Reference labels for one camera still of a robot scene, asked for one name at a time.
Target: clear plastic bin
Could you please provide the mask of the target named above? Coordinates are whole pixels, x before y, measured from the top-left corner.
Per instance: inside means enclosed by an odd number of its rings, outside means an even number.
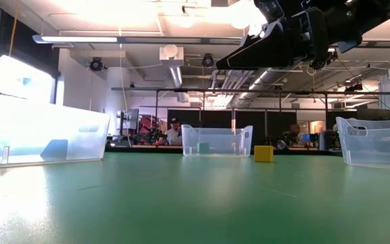
[[[252,126],[244,129],[181,127],[185,156],[249,157],[251,154]]]
[[[338,117],[337,125],[346,164],[390,167],[390,121]]]
[[[100,160],[110,117],[0,96],[0,166]]]

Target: ceiling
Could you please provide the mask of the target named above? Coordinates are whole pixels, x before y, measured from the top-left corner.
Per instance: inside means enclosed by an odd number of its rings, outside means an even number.
[[[256,7],[211,7],[218,0],[0,0],[0,7],[42,35],[111,35],[149,37],[242,37],[260,22]],[[364,35],[368,40],[390,40],[390,20]],[[163,45],[78,44],[76,50],[126,52],[132,66],[160,64],[159,47]],[[185,53],[183,76],[210,75],[214,68],[200,68],[201,57],[212,53],[217,59],[235,50],[235,45],[182,45]],[[334,89],[352,75],[365,74],[377,80],[390,67],[390,49],[353,49],[339,56],[326,70],[314,76],[307,64],[296,69],[300,73],[286,76],[285,89]],[[370,64],[379,67],[362,68]],[[108,59],[108,66],[118,59]],[[139,68],[146,81],[165,81],[171,74],[165,66]],[[183,85],[201,84],[204,79],[183,78]]]

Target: person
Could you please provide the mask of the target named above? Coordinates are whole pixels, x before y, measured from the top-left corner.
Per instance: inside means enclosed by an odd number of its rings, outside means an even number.
[[[298,124],[292,124],[290,129],[282,134],[282,140],[287,146],[298,146],[300,144],[300,133],[301,127]]]
[[[157,141],[157,145],[158,146],[166,146],[166,145],[169,145],[168,141],[163,138],[162,136],[159,138],[159,140]]]
[[[165,135],[167,135],[167,140],[170,145],[183,144],[181,140],[180,122],[176,118],[171,119],[171,128],[165,132]]]

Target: teal block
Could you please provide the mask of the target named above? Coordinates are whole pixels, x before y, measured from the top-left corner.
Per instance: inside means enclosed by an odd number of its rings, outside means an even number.
[[[196,151],[199,154],[209,154],[210,153],[209,143],[198,143],[196,145]]]

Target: window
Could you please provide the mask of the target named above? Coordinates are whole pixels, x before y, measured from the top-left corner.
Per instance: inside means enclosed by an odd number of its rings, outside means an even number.
[[[57,94],[55,104],[63,105],[64,103],[64,77],[59,77],[57,82]]]
[[[51,102],[55,79],[8,56],[0,57],[0,93],[36,102]]]

